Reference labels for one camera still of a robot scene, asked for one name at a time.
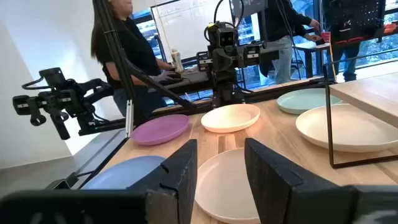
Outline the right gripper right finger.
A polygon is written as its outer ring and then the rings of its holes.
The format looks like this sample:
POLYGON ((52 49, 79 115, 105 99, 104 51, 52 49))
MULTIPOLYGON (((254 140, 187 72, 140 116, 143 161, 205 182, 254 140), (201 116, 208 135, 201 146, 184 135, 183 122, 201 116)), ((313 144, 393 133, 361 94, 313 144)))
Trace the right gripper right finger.
POLYGON ((339 186, 253 138, 244 160, 261 223, 397 223, 394 185, 339 186))

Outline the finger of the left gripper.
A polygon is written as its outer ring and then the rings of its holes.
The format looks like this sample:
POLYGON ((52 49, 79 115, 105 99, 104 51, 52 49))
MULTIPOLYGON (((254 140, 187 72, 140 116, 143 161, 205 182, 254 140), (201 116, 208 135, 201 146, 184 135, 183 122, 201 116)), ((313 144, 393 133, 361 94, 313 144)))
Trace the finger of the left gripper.
POLYGON ((260 45, 245 45, 243 52, 244 66, 259 65, 260 64, 260 45))
POLYGON ((213 68, 213 59, 209 52, 197 53, 197 67, 200 72, 211 72, 213 68))

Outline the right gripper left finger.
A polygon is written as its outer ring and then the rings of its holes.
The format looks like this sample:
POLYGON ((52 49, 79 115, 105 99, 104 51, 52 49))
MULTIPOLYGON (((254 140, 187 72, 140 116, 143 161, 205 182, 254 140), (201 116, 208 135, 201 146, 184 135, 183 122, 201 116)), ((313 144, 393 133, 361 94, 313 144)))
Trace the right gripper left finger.
POLYGON ((1 223, 190 223, 197 140, 122 190, 25 190, 1 199, 1 223))

